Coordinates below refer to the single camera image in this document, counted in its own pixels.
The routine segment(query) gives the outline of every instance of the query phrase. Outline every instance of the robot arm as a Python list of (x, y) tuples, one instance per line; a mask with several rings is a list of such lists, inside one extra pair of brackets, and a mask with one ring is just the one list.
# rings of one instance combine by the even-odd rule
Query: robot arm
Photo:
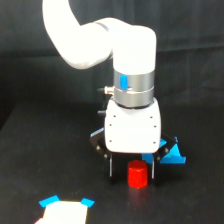
[(112, 152), (154, 153), (161, 136), (154, 98), (156, 35), (114, 18), (81, 25), (69, 0), (43, 0), (46, 30), (62, 58), (87, 69), (113, 55), (114, 85), (105, 118), (105, 143)]

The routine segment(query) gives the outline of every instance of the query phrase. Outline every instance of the red block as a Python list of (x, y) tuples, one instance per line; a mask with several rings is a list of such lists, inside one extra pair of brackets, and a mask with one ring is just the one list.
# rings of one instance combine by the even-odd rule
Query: red block
[(138, 189), (148, 185), (146, 162), (134, 160), (128, 163), (128, 185)]

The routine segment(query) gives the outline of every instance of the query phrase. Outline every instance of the black background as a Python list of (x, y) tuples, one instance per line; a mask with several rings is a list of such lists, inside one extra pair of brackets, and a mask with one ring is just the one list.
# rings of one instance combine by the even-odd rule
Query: black background
[(162, 127), (178, 136), (187, 164), (162, 167), (160, 188), (133, 191), (133, 158), (118, 156), (119, 178), (109, 185), (89, 134), (103, 125), (96, 88), (112, 85), (112, 60), (71, 68), (45, 31), (41, 0), (0, 0), (0, 223), (33, 223), (43, 214), (38, 201), (54, 194), (95, 200), (87, 224), (223, 223), (224, 2), (70, 5), (80, 24), (115, 17), (156, 32)]

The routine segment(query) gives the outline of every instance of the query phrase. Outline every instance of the blue tape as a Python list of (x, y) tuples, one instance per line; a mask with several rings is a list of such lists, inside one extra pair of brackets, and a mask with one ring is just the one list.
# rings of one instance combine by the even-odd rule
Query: blue tape
[(95, 201), (89, 200), (87, 198), (83, 198), (81, 201), (81, 204), (86, 205), (87, 207), (92, 207), (92, 205), (95, 203)]
[(39, 201), (39, 204), (40, 204), (43, 208), (45, 208), (47, 205), (52, 204), (52, 203), (54, 203), (54, 202), (56, 202), (56, 201), (60, 201), (60, 199), (58, 198), (57, 195), (52, 196), (52, 197), (47, 198), (47, 199), (44, 199), (44, 200), (42, 200), (42, 201)]

